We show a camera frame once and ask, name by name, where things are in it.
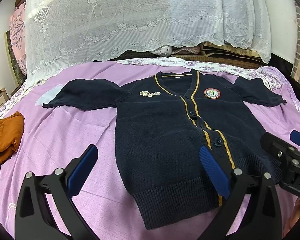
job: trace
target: pink floral fabric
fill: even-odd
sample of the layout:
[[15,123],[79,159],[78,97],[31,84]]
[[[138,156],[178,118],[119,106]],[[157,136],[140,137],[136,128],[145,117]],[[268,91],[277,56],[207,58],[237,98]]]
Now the pink floral fabric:
[[21,4],[10,17],[10,39],[13,54],[24,75],[27,72],[25,49],[25,8],[26,2]]

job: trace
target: button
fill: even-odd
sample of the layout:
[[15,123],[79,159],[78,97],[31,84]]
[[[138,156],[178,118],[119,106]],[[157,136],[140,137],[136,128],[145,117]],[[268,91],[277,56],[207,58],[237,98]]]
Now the button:
[[214,145],[217,146],[217,147],[221,147],[222,146],[222,139],[221,138],[215,138]]

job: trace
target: silver bolt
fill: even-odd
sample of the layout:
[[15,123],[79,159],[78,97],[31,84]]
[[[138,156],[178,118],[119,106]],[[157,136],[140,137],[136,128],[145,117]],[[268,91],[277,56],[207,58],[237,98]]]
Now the silver bolt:
[[239,169],[239,168],[234,169],[233,172],[234,172],[235,175],[241,175],[242,174],[242,170]]
[[31,172],[31,171],[27,172],[27,173],[26,173],[26,178],[29,179],[29,178],[31,178],[31,177],[32,177],[32,172]]
[[298,162],[298,160],[296,160],[296,159],[293,159],[293,160],[292,160],[292,163],[293,163],[294,165],[299,165],[299,162]]
[[54,171],[54,174],[56,175],[60,175],[63,173],[63,169],[62,168],[57,168],[55,171]]
[[271,174],[269,172],[266,172],[263,175],[265,176],[266,179],[270,179],[271,178]]

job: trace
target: sleeve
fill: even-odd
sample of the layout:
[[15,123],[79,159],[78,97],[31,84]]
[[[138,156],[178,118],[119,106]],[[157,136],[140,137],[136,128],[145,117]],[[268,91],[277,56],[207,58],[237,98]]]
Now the sleeve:
[[243,77],[238,77],[234,84],[223,78],[221,82],[225,87],[228,87],[237,93],[242,101],[247,103],[263,106],[277,106],[279,104],[287,103],[286,100],[282,99],[281,95],[269,90],[263,84],[261,78],[245,79]]
[[45,108],[56,106],[73,106],[82,110],[94,110],[106,107],[116,107],[128,96],[135,82],[119,87],[106,79],[75,79],[68,82],[56,97]]

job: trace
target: purple bed sheet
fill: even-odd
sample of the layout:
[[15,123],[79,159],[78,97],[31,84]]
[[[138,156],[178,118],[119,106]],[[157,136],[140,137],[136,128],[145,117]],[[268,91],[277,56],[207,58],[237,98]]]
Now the purple bed sheet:
[[[102,240],[195,240],[211,222],[218,209],[165,227],[146,230],[133,198],[126,191],[115,163],[114,130],[116,109],[105,108],[82,111],[61,106],[53,109],[36,106],[36,101],[48,90],[68,81],[84,78],[104,78],[122,86],[137,79],[164,73],[188,72],[189,69],[158,65],[122,65],[116,62],[86,63],[63,70],[45,84],[34,87],[7,115],[19,111],[25,116],[24,134],[18,152],[0,171],[0,222],[14,236],[14,217],[18,193],[24,175],[33,171],[37,176],[52,173],[79,157],[89,144],[99,149],[99,159],[78,196],[73,198],[77,209]],[[234,82],[237,76],[227,73],[209,73]],[[287,101],[275,107],[246,103],[266,131],[290,142],[292,130],[300,131],[300,113],[297,111],[287,85],[275,89]],[[283,225],[291,215],[296,197],[277,187]],[[229,232],[236,231],[244,215],[249,195]],[[51,197],[51,211],[61,231],[67,233]]]

